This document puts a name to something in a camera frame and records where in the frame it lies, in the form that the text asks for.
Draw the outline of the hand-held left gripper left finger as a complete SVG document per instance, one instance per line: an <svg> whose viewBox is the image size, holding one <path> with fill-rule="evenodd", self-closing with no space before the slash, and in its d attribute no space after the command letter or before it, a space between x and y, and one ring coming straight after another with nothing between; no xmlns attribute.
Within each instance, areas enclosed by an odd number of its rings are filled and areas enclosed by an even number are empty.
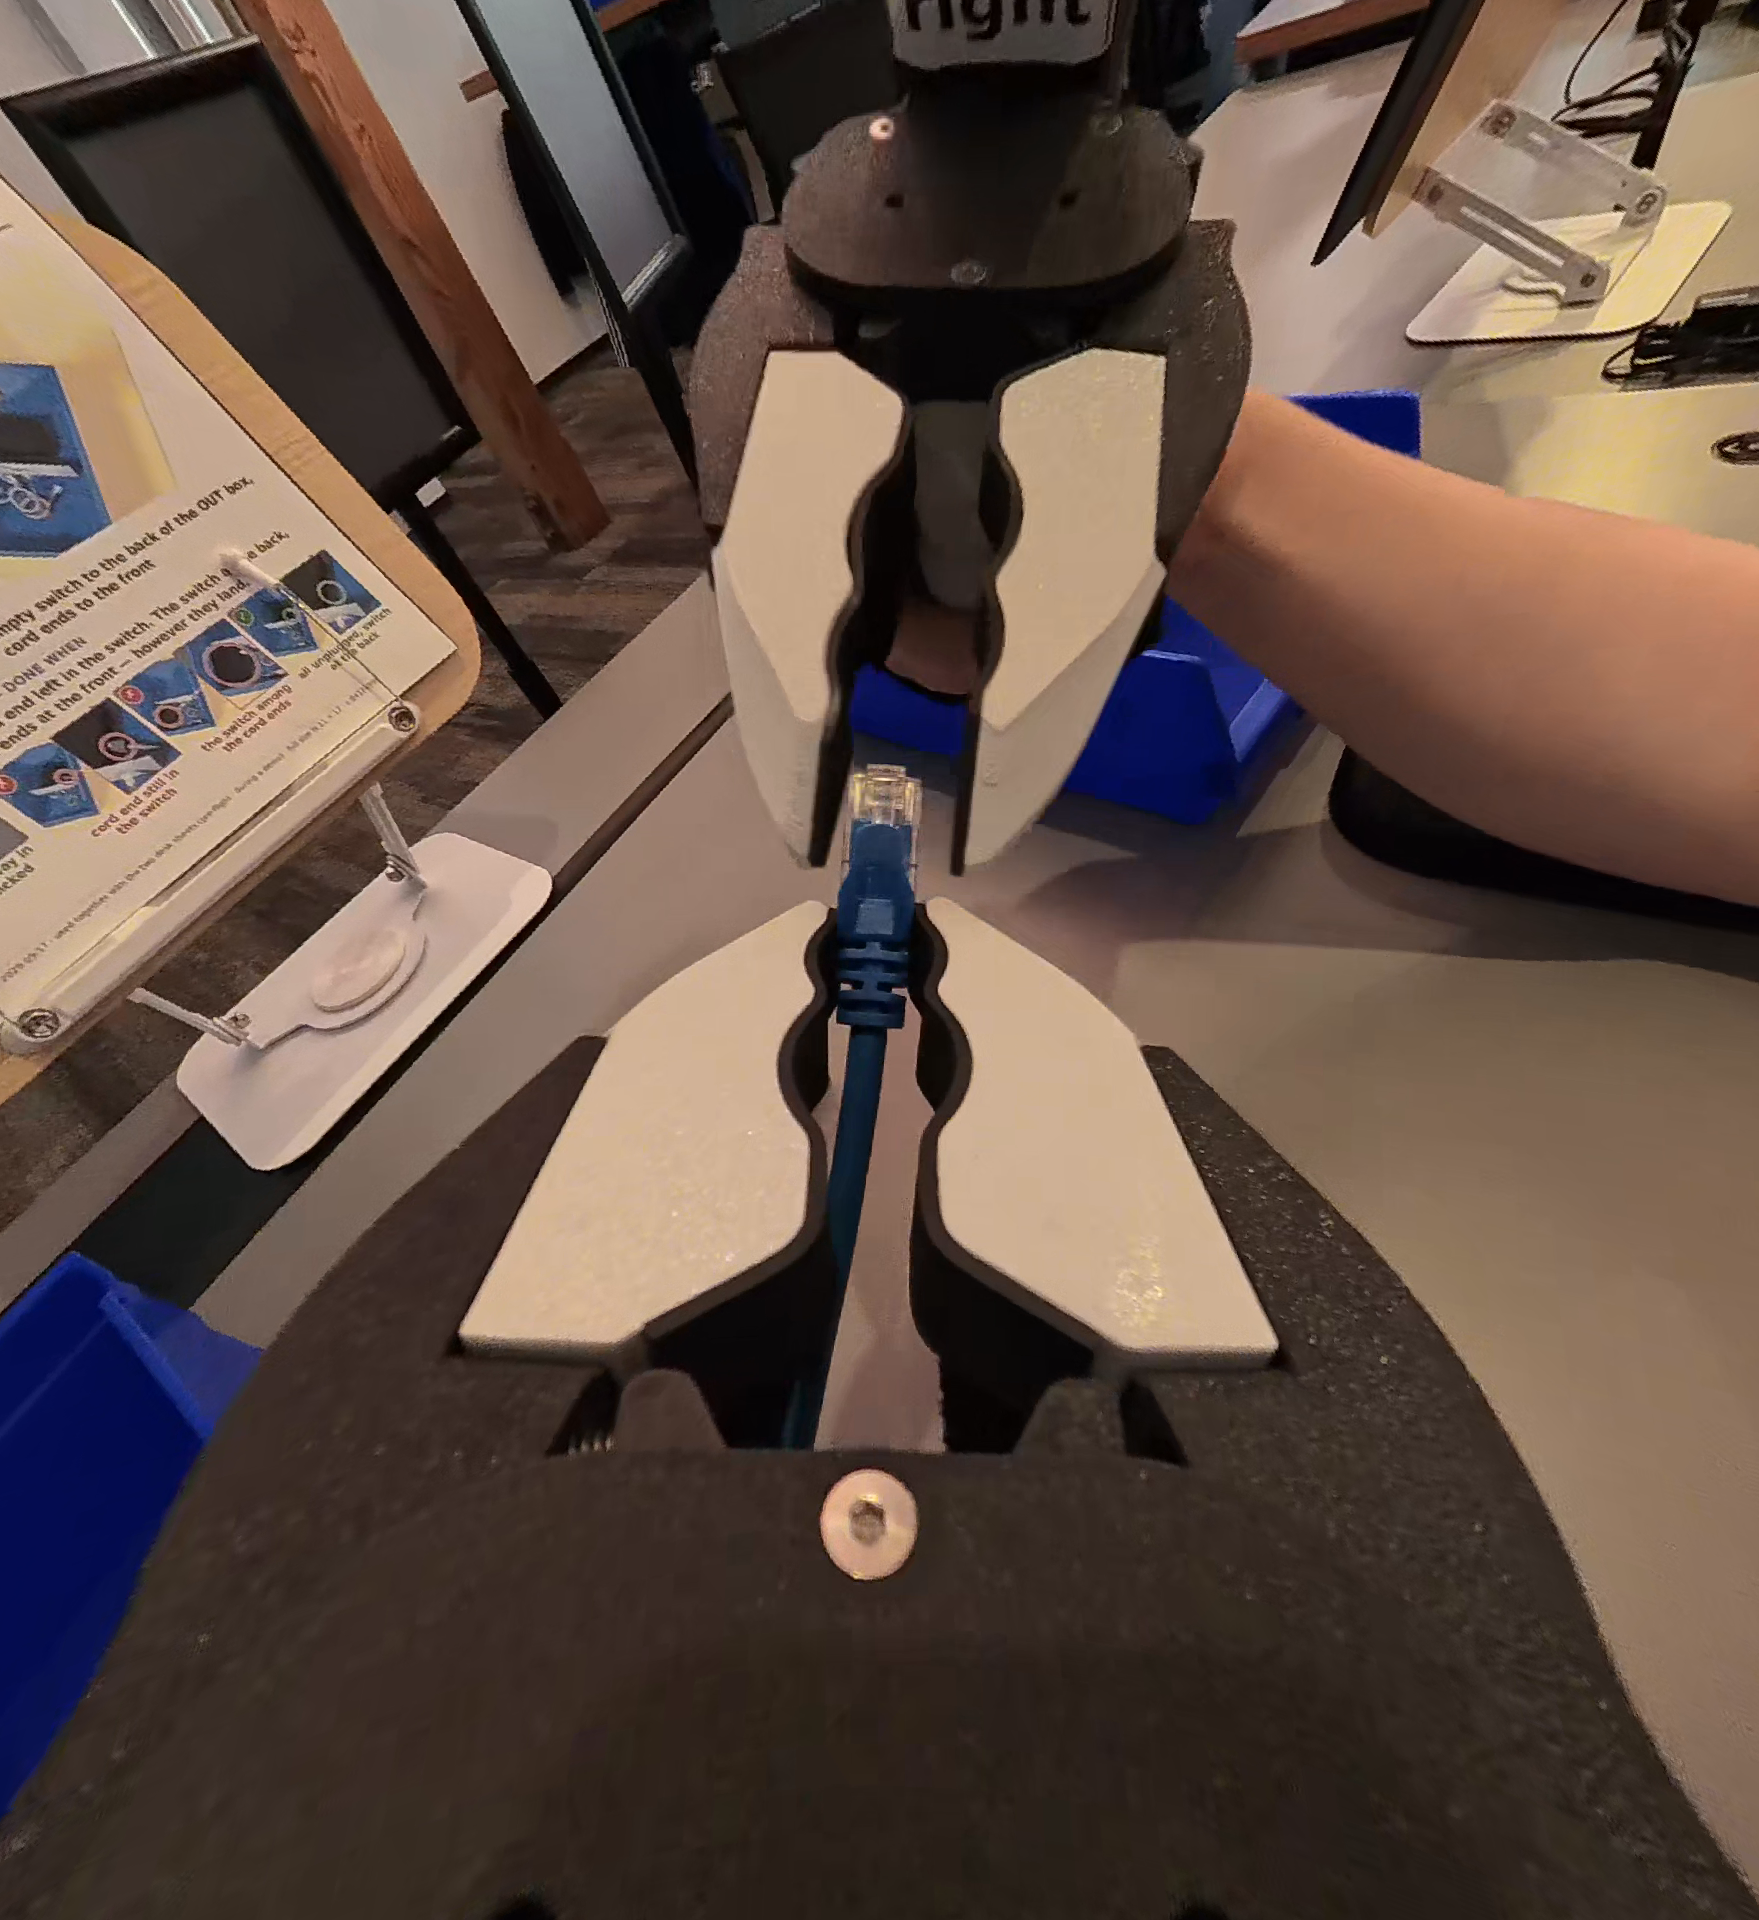
<svg viewBox="0 0 1759 1920"><path fill-rule="evenodd" d="M824 1009L809 899L677 973L609 1031L460 1322L460 1346L629 1371L772 1275L817 1197L787 1043Z"/></svg>

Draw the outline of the wooden pillar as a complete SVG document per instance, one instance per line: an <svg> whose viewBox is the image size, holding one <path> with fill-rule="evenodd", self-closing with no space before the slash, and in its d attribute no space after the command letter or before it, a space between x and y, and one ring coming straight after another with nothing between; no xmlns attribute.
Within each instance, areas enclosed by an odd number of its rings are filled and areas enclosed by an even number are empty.
<svg viewBox="0 0 1759 1920"><path fill-rule="evenodd" d="M394 271L483 441L548 542L580 548L609 514L472 277L411 157L321 2L239 2Z"/></svg>

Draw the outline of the small black clip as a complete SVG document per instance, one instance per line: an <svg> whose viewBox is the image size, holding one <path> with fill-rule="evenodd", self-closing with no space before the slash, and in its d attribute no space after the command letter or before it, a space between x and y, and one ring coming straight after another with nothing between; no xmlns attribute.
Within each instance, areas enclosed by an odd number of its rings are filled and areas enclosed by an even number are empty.
<svg viewBox="0 0 1759 1920"><path fill-rule="evenodd" d="M1701 295L1677 321L1641 327L1602 382L1635 389L1759 380L1759 283Z"/></svg>

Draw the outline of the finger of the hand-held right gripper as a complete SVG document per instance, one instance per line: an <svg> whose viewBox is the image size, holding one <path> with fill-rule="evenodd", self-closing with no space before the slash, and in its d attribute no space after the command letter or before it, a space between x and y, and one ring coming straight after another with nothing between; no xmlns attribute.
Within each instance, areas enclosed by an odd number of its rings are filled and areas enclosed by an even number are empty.
<svg viewBox="0 0 1759 1920"><path fill-rule="evenodd" d="M836 843L851 688L892 637L910 496L905 400L837 350L774 350L713 572L746 766L806 868Z"/></svg>
<svg viewBox="0 0 1759 1920"><path fill-rule="evenodd" d="M1079 349L1010 382L988 449L1012 496L952 865L997 859L1073 774L1160 598L1167 360Z"/></svg>

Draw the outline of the blue plastic bin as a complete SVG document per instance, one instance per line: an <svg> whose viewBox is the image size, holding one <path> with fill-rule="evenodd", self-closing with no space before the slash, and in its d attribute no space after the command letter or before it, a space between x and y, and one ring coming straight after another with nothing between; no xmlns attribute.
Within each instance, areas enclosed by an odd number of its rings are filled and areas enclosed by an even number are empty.
<svg viewBox="0 0 1759 1920"><path fill-rule="evenodd" d="M0 1818L95 1680L260 1358L82 1255L0 1313Z"/></svg>
<svg viewBox="0 0 1759 1920"><path fill-rule="evenodd" d="M1418 460L1420 397L1411 389L1294 396L1308 413ZM1163 602L1154 642L1123 670L1063 793L1196 826L1238 800L1252 763L1298 704L1191 611ZM854 686L854 733L958 759L963 704L867 666Z"/></svg>

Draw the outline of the person's right hand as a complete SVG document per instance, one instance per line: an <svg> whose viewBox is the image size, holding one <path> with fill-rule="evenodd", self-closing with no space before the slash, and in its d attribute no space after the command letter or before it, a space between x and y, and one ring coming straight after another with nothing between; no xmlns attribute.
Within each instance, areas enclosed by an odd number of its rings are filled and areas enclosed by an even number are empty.
<svg viewBox="0 0 1759 1920"><path fill-rule="evenodd" d="M892 678L930 697L969 700L980 671L976 611L948 608L927 592L910 592L902 602L882 666Z"/></svg>

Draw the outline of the white stand base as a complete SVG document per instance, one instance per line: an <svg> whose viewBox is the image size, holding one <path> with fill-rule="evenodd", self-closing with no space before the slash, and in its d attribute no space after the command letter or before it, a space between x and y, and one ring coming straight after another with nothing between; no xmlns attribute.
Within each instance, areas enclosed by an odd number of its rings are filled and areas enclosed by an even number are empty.
<svg viewBox="0 0 1759 1920"><path fill-rule="evenodd" d="M459 833L411 846L202 1034L176 1085L243 1159L317 1147L554 896L539 863Z"/></svg>

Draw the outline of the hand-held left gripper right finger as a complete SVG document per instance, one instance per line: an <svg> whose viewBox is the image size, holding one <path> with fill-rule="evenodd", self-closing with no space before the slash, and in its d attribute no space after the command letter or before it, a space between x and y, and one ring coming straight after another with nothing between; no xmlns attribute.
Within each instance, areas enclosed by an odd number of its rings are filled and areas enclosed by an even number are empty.
<svg viewBox="0 0 1759 1920"><path fill-rule="evenodd" d="M1107 1379L1279 1354L1133 1027L958 899L922 911L917 1306L1012 1309Z"/></svg>

